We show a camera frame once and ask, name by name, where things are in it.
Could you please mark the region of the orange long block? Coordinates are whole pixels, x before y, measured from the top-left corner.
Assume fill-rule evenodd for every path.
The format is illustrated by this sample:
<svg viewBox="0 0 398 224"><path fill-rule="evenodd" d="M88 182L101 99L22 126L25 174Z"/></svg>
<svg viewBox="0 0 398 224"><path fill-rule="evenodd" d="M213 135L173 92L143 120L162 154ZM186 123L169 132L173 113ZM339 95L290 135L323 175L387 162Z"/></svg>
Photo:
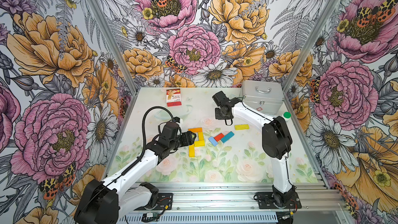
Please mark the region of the orange long block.
<svg viewBox="0 0 398 224"><path fill-rule="evenodd" d="M190 128L188 129L189 131L191 131L192 133L200 133L203 132L202 128Z"/></svg>

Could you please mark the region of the long yellow block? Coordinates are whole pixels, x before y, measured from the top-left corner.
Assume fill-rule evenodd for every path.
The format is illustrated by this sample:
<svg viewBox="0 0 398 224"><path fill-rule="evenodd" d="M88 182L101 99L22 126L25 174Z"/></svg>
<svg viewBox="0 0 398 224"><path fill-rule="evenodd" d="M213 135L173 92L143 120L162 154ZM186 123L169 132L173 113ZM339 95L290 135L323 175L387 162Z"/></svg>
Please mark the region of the long yellow block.
<svg viewBox="0 0 398 224"><path fill-rule="evenodd" d="M190 145L188 147L188 154L190 158L194 158L195 157L195 146L194 145Z"/></svg>

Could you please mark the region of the short yellow block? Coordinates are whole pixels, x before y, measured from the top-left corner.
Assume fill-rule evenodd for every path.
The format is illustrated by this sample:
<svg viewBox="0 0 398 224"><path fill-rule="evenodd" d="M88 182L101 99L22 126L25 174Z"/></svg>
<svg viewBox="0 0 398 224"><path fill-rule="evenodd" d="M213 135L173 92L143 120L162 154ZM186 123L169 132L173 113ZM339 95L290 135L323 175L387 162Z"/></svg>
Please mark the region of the short yellow block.
<svg viewBox="0 0 398 224"><path fill-rule="evenodd" d="M198 139L199 139L199 141L204 141L204 134L203 134L203 132L199 132L199 133L198 133Z"/></svg>

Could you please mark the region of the yellow-green block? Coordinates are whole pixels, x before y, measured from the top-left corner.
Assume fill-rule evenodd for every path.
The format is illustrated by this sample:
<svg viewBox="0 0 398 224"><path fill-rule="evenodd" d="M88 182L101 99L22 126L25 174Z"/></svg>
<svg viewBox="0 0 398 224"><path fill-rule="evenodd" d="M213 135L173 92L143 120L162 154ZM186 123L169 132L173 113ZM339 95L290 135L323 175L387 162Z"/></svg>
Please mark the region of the yellow-green block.
<svg viewBox="0 0 398 224"><path fill-rule="evenodd" d="M248 124L239 124L239 125L235 125L234 126L235 130L249 130L250 129L250 125Z"/></svg>

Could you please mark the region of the teal block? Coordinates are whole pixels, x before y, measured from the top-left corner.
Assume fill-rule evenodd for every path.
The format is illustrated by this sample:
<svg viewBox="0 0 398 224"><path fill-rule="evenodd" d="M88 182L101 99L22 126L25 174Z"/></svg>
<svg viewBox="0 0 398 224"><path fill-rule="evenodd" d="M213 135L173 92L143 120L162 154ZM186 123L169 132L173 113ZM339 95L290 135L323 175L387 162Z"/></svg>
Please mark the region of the teal block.
<svg viewBox="0 0 398 224"><path fill-rule="evenodd" d="M233 132L228 132L226 134L223 134L223 137L221 138L221 141L223 143L227 142L228 140L230 140L232 137L234 136Z"/></svg>

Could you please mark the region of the red block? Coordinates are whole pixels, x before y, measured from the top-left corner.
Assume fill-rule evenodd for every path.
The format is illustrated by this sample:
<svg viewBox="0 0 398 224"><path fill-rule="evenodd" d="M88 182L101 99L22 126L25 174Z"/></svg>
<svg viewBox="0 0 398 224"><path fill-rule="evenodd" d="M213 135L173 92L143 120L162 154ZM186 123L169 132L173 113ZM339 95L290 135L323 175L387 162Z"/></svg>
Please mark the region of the red block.
<svg viewBox="0 0 398 224"><path fill-rule="evenodd" d="M218 142L224 137L223 133L220 133L219 135L215 136L214 139Z"/></svg>

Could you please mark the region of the yellow block crosswise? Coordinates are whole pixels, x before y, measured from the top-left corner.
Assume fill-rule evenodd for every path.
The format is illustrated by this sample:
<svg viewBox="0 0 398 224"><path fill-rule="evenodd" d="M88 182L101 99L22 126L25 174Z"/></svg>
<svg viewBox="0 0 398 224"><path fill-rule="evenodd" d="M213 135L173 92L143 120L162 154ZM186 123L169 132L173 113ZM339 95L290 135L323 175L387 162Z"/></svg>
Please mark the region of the yellow block crosswise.
<svg viewBox="0 0 398 224"><path fill-rule="evenodd" d="M195 147L203 147L203 146L205 146L205 141L204 140L195 141L194 146Z"/></svg>

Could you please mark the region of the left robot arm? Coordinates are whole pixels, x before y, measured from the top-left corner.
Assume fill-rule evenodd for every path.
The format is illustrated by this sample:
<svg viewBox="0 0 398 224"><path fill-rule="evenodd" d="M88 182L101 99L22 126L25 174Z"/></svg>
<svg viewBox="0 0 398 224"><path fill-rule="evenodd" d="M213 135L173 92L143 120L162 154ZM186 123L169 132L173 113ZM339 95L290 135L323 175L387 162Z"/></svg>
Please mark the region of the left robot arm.
<svg viewBox="0 0 398 224"><path fill-rule="evenodd" d="M115 224L121 216L144 206L156 204L158 189L150 183L132 186L148 171L167 158L172 150L194 144L196 134L166 132L146 145L144 155L102 181L90 181L74 214L78 224Z"/></svg>

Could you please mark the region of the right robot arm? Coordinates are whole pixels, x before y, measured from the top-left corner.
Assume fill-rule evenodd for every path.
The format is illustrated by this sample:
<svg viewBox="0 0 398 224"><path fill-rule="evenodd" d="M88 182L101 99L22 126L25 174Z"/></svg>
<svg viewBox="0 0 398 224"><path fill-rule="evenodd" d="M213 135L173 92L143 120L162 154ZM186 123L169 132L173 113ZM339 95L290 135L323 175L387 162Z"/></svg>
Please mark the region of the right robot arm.
<svg viewBox="0 0 398 224"><path fill-rule="evenodd" d="M232 121L240 118L262 132L262 148L271 158L274 180L271 202L277 208L286 208L294 200L295 186L290 179L289 153L293 142L283 117L267 117L238 99L218 102L215 117L218 120Z"/></svg>

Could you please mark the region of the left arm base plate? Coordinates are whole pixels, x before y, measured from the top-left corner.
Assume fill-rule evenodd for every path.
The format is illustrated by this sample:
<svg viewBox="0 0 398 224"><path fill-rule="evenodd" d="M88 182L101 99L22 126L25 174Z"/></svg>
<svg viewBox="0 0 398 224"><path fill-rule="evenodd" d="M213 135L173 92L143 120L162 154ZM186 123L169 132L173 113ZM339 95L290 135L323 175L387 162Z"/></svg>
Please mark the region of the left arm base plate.
<svg viewBox="0 0 398 224"><path fill-rule="evenodd" d="M162 211L163 209L165 209L166 206L168 206L168 208L166 209L171 210L172 209L172 205L173 205L173 197L174 194L171 192L161 192L158 194L158 199L156 204L154 205L154 207L152 208L148 208L145 206L139 207L134 209L134 211Z"/></svg>

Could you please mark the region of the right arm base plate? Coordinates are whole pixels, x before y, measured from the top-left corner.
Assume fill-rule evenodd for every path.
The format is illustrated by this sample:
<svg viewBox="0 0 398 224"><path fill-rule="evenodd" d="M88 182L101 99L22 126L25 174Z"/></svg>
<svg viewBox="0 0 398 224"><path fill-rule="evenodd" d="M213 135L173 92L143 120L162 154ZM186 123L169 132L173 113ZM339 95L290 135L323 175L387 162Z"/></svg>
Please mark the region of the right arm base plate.
<svg viewBox="0 0 398 224"><path fill-rule="evenodd" d="M257 192L254 200L259 209L287 209L298 210L302 208L298 194L293 190L280 194L277 192Z"/></svg>

